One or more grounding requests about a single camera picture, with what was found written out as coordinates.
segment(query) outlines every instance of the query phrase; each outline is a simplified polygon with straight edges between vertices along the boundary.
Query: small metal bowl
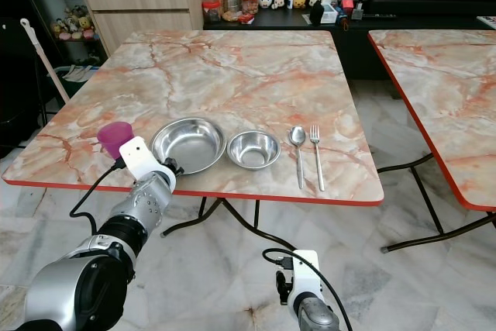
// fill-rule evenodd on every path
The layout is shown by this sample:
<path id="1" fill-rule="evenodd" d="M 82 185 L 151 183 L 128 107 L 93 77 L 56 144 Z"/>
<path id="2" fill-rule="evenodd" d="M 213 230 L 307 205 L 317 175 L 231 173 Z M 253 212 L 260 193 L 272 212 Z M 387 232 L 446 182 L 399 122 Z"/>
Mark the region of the small metal bowl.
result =
<path id="1" fill-rule="evenodd" d="M 227 155 L 232 162 L 252 171 L 270 166 L 279 154 L 281 154 L 279 141 L 262 131 L 238 133 L 227 145 Z"/>
<path id="2" fill-rule="evenodd" d="M 153 136 L 150 149 L 164 162 L 174 158 L 184 174 L 195 174 L 212 166 L 224 153 L 226 138 L 214 122 L 183 118 L 167 124 Z"/>

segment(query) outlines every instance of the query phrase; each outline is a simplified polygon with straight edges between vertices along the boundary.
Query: metal spoon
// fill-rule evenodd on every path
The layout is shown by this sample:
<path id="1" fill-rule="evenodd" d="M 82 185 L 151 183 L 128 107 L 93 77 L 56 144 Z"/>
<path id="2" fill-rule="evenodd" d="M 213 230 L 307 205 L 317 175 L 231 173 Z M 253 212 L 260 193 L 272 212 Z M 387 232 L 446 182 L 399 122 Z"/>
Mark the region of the metal spoon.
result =
<path id="1" fill-rule="evenodd" d="M 298 162 L 296 174 L 298 176 L 298 186 L 303 189 L 303 162 L 301 161 L 300 146 L 305 142 L 305 130 L 302 126 L 294 126 L 289 133 L 289 140 L 296 146 Z"/>

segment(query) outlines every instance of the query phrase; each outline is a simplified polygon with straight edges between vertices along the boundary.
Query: marble table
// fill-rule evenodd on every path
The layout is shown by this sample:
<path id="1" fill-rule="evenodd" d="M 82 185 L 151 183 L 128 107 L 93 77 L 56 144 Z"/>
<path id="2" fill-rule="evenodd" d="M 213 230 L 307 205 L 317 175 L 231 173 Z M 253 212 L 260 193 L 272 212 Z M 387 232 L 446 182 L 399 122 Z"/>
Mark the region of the marble table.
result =
<path id="1" fill-rule="evenodd" d="M 432 154 L 409 168 L 439 235 L 382 247 L 384 253 L 496 226 L 496 32 L 375 30 L 369 33 Z M 488 216 L 445 233 L 416 166 L 434 156 L 466 209 Z"/>
<path id="2" fill-rule="evenodd" d="M 96 133 L 114 121 L 150 140 L 165 124 L 200 116 L 226 137 L 262 129 L 281 141 L 278 161 L 246 171 L 224 154 L 178 179 L 177 195 L 339 205 L 379 205 L 383 190 L 343 69 L 325 31 L 164 31 L 134 33 L 19 155 L 9 184 L 87 189 L 113 163 Z M 315 153 L 303 146 L 305 187 L 296 178 L 293 125 L 320 125 L 325 191 Z M 98 187 L 128 191 L 116 171 Z"/>

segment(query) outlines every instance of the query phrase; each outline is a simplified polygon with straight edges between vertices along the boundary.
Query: metal fork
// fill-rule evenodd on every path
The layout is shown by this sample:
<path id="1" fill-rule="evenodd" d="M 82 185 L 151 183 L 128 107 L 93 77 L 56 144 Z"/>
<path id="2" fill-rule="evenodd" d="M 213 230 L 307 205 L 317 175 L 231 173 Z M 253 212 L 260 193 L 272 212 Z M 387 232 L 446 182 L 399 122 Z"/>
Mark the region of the metal fork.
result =
<path id="1" fill-rule="evenodd" d="M 317 155 L 317 173 L 319 175 L 319 188 L 321 191 L 325 191 L 324 188 L 324 180 L 322 178 L 322 167 L 320 165 L 320 156 L 319 156 L 319 126 L 311 126 L 310 127 L 310 141 L 315 144 L 315 154 Z"/>

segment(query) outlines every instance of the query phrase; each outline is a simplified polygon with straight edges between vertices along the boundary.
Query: red table edge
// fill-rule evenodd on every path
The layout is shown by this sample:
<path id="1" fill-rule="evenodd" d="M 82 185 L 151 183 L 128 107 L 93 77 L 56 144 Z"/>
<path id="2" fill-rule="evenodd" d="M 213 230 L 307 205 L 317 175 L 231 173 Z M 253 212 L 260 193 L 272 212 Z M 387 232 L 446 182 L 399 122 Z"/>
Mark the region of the red table edge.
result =
<path id="1" fill-rule="evenodd" d="M 15 186 L 35 186 L 41 188 L 59 188 L 59 189 L 74 189 L 74 190 L 88 190 L 90 185 L 83 184 L 58 184 L 53 182 L 41 182 L 41 181 L 17 181 L 8 180 L 3 178 L 3 180 L 10 185 Z M 131 188 L 124 188 L 121 186 L 98 186 L 95 190 L 99 191 L 122 191 L 129 192 Z M 319 199 L 319 198 L 297 198 L 297 197 L 284 197 L 277 195 L 253 195 L 253 194 L 237 194 L 237 193 L 221 193 L 221 192 L 211 192 L 211 191 L 189 191 L 189 190 L 174 190 L 174 195 L 184 195 L 190 197 L 212 197 L 212 198 L 234 198 L 234 199 L 250 199 L 261 201 L 276 201 L 276 202 L 296 202 L 296 203 L 314 203 L 321 205 L 351 205 L 356 207 L 377 207 L 380 205 L 384 197 L 381 200 L 370 201 L 370 202 L 355 202 L 355 201 L 340 201 L 337 199 Z"/>
<path id="2" fill-rule="evenodd" d="M 384 65 L 387 73 L 389 74 L 391 80 L 393 81 L 394 85 L 396 86 L 397 90 L 400 92 L 401 98 L 403 98 L 403 102 L 406 104 L 406 107 L 408 108 L 408 111 L 413 117 L 413 120 L 415 120 L 415 123 L 417 124 L 418 129 L 420 129 L 420 133 L 423 135 L 424 140 L 427 142 L 427 145 L 429 146 L 429 149 L 432 151 L 432 154 L 434 154 L 434 158 L 437 160 L 437 164 L 441 168 L 441 171 L 444 175 L 444 178 L 448 181 L 449 186 L 451 187 L 451 190 L 453 191 L 454 195 L 456 196 L 456 199 L 458 202 L 465 208 L 465 209 L 474 209 L 477 211 L 485 211 L 485 212 L 496 212 L 496 207 L 494 206 L 489 206 L 489 205 L 474 205 L 467 201 L 463 195 L 461 190 L 458 188 L 458 185 L 456 185 L 456 182 L 453 180 L 450 171 L 448 171 L 448 168 L 446 164 L 444 163 L 443 159 L 439 155 L 439 152 L 437 151 L 436 147 L 434 146 L 434 143 L 431 141 L 429 135 L 427 134 L 427 131 L 425 130 L 424 126 L 420 122 L 420 118 L 417 116 L 415 113 L 415 110 L 413 109 L 412 104 L 406 97 L 406 94 L 403 92 L 401 89 L 400 84 L 396 80 L 396 77 L 394 76 L 393 72 L 389 68 L 388 63 L 384 59 L 384 56 L 382 55 L 382 52 L 379 50 L 379 47 L 374 41 L 374 38 L 371 36 L 370 32 L 367 33 L 367 36 L 369 38 L 369 41 L 372 43 L 372 47 L 374 47 L 377 55 L 381 59 L 382 64 Z"/>

